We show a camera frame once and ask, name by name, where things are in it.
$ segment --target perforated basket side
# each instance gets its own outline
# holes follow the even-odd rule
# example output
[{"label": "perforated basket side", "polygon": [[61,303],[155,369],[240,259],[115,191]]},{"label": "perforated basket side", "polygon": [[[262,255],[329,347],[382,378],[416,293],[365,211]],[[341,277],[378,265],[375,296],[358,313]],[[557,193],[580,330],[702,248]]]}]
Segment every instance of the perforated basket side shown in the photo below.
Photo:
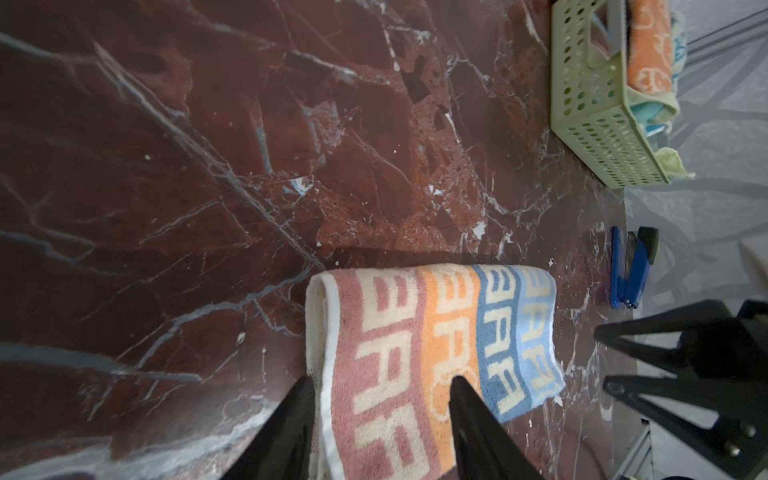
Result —
[{"label": "perforated basket side", "polygon": [[589,66],[589,18],[604,3],[559,0],[552,8],[552,130],[609,188],[666,183],[628,107],[625,49]]}]

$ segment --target orange towel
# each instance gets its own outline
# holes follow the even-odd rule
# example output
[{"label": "orange towel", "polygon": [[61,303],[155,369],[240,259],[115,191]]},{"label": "orange towel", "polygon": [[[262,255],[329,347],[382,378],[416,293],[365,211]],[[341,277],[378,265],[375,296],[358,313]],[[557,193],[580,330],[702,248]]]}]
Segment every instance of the orange towel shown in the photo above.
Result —
[{"label": "orange towel", "polygon": [[632,5],[627,81],[633,89],[672,91],[672,27],[667,0],[635,0]]}]

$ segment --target stapler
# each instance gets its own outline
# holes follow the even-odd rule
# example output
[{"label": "stapler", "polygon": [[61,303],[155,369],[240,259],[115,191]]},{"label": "stapler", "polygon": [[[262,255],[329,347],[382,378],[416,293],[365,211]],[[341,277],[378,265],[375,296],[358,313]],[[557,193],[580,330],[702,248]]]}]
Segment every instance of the stapler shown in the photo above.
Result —
[{"label": "stapler", "polygon": [[[645,290],[650,266],[654,264],[656,250],[659,246],[659,230],[652,227],[640,227],[637,234],[630,232],[627,242],[622,241],[623,232],[620,227],[612,227],[613,263],[611,264],[611,306],[621,308],[637,308],[640,296]],[[629,252],[634,250],[631,257],[629,276],[622,275],[628,264]]]}]

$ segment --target brown marble tabletop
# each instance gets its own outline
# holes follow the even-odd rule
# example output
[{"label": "brown marble tabletop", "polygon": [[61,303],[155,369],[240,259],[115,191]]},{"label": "brown marble tabletop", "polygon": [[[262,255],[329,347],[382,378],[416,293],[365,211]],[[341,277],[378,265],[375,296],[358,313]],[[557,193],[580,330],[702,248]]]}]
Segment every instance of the brown marble tabletop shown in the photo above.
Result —
[{"label": "brown marble tabletop", "polygon": [[563,393],[507,425],[606,478],[638,417],[607,190],[548,128],[545,0],[0,7],[0,478],[217,478],[304,374],[322,270],[539,266]]}]

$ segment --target green plastic basket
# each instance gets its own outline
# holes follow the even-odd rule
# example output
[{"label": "green plastic basket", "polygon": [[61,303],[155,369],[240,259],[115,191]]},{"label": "green plastic basket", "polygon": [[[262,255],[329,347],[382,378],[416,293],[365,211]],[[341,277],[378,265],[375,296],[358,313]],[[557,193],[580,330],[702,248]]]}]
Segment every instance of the green plastic basket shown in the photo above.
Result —
[{"label": "green plastic basket", "polygon": [[608,188],[669,183],[629,108],[626,46],[589,58],[589,18],[605,2],[552,6],[552,131]]}]

